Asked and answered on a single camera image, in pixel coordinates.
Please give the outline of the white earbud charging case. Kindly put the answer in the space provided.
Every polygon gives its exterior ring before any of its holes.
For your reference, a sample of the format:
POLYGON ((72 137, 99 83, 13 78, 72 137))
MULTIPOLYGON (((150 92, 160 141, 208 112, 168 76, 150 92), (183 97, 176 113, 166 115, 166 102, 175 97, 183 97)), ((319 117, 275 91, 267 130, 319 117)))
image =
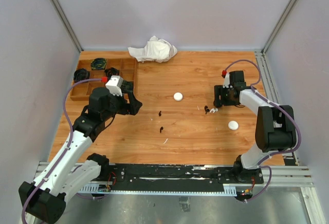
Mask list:
POLYGON ((229 121, 228 127, 230 130, 237 130, 239 128, 239 124, 236 121, 229 121))

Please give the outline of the white round case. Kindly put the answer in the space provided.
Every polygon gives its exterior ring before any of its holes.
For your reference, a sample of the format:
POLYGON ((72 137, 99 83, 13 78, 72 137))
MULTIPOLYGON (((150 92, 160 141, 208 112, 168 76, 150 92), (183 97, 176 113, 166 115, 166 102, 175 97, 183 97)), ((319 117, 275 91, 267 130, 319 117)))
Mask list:
POLYGON ((175 101, 181 101, 183 99, 183 94, 180 93, 180 92, 176 92, 174 95, 173 95, 173 98, 175 101))

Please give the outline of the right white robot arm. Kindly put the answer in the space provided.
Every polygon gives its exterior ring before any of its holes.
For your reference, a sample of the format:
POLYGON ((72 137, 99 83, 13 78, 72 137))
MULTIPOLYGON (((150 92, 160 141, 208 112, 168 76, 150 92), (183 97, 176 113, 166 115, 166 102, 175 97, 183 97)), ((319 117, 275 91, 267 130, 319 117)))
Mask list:
POLYGON ((300 130, 294 120, 293 108, 279 105, 261 95, 253 84, 247 85, 244 72, 223 71, 224 83, 214 87, 214 106, 244 105, 257 116, 255 144, 236 159, 233 177, 244 183, 273 155, 292 153, 301 143, 300 130))

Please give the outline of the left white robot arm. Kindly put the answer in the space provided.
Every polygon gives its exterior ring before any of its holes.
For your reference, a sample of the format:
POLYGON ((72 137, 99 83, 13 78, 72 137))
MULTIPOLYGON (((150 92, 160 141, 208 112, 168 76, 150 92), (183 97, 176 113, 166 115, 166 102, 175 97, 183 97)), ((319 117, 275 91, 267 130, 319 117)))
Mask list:
POLYGON ((107 120, 114 120, 116 115, 136 115, 142 107, 133 92, 114 95, 105 87, 97 87, 89 96, 81 115, 70 124, 70 133, 51 163, 34 180, 24 181, 19 187, 22 203, 22 222, 26 223, 28 213, 44 223, 56 223, 66 208, 67 203, 89 181, 100 181, 110 175, 109 161, 106 157, 94 154, 75 172, 72 168, 103 132, 107 120))

